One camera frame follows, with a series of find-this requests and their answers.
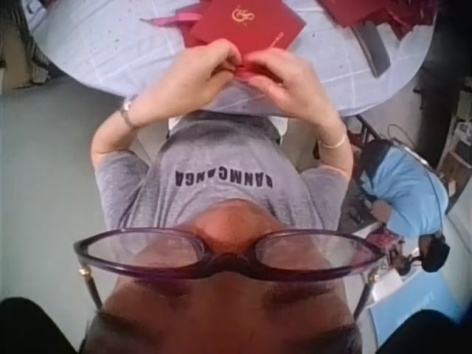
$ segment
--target gold emblem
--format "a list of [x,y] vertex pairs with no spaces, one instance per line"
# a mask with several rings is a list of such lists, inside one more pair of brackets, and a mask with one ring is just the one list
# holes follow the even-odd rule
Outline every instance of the gold emblem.
[[246,22],[254,20],[255,14],[250,13],[248,10],[243,10],[239,5],[232,12],[233,21],[240,22],[244,26]]

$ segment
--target white tablecloth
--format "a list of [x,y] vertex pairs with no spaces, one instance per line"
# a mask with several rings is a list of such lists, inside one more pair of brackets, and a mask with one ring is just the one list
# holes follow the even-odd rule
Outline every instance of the white tablecloth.
[[[173,14],[197,0],[58,0],[32,31],[60,69],[87,86],[127,96],[159,77],[182,50],[177,29],[152,27],[140,18]],[[389,99],[420,68],[433,27],[416,26],[401,42],[379,26],[392,67],[374,78],[350,29],[335,25],[314,0],[285,0],[307,25],[290,47],[308,59],[343,115]],[[209,106],[216,111],[277,114],[255,91],[234,82]]]

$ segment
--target bracelet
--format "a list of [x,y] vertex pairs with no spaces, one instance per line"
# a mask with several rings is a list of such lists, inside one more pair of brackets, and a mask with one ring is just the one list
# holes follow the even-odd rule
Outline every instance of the bracelet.
[[327,145],[327,144],[325,144],[324,142],[322,142],[322,141],[320,140],[320,141],[319,141],[319,145],[322,146],[322,147],[324,147],[325,149],[337,149],[337,148],[339,148],[341,145],[344,144],[344,142],[346,141],[346,139],[347,139],[347,131],[344,132],[344,135],[343,135],[342,139],[341,139],[338,143],[336,143],[336,144],[334,144],[334,145]]
[[138,97],[138,95],[134,94],[133,96],[126,98],[125,101],[123,102],[123,105],[122,105],[121,109],[119,110],[119,112],[121,113],[121,117],[123,117],[123,120],[125,121],[126,125],[131,130],[135,130],[135,129],[139,128],[137,125],[134,125],[130,121],[130,116],[129,116],[129,110],[130,110],[130,107],[131,107],[131,103],[133,103],[133,101],[137,97]]

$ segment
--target blue shirt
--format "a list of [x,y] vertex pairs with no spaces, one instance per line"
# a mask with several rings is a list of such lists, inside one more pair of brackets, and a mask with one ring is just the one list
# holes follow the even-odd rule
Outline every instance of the blue shirt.
[[448,193],[441,181],[413,156],[391,147],[372,181],[361,175],[366,193],[387,202],[392,214],[387,229],[404,237],[419,237],[441,230]]

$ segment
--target person in blue shirt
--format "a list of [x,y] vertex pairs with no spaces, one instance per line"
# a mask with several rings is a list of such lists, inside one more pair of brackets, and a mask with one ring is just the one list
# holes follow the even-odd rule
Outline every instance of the person in blue shirt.
[[384,227],[404,238],[418,238],[423,270],[438,271],[447,260],[449,246],[442,235],[448,207],[443,183],[411,153],[389,140],[365,144],[358,162],[357,181],[372,201],[372,215]]

